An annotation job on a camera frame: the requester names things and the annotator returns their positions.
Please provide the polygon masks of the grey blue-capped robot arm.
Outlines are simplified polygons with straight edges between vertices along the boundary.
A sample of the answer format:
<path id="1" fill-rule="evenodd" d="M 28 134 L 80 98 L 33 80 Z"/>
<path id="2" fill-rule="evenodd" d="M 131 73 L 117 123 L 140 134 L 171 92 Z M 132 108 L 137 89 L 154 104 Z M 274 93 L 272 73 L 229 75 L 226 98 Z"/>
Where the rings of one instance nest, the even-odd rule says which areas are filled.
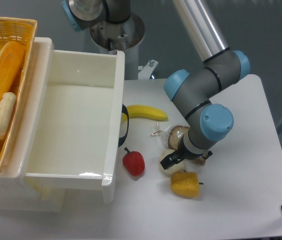
<path id="1" fill-rule="evenodd" d="M 243 52 L 230 49 L 204 0 L 173 3 L 204 68 L 196 74 L 178 70 L 164 83 L 166 95 L 189 125 L 177 149 L 160 161 L 165 170 L 184 159 L 196 159 L 231 131 L 231 111 L 221 104 L 212 104 L 210 98 L 239 82 L 251 69 Z"/>

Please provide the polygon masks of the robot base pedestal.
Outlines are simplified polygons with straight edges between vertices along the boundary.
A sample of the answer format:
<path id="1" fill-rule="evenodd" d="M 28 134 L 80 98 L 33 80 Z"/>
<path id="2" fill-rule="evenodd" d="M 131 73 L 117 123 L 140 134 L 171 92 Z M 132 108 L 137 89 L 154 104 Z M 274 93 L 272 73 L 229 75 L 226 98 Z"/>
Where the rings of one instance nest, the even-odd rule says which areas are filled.
<path id="1" fill-rule="evenodd" d="M 77 32 L 89 29 L 89 35 L 101 54 L 125 54 L 125 79 L 138 79 L 139 46 L 145 25 L 131 11 L 129 0 L 64 0 L 65 16 Z"/>

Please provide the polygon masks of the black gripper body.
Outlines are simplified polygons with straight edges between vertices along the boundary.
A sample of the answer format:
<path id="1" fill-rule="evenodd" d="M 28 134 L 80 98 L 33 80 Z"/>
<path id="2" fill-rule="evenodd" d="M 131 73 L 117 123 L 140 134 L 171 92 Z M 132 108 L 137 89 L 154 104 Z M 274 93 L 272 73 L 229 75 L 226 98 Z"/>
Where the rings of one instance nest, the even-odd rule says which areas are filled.
<path id="1" fill-rule="evenodd" d="M 200 155 L 202 155 L 206 150 L 196 147 L 195 145 L 190 144 L 186 146 L 183 143 L 178 144 L 178 161 L 187 160 L 195 160 Z"/>

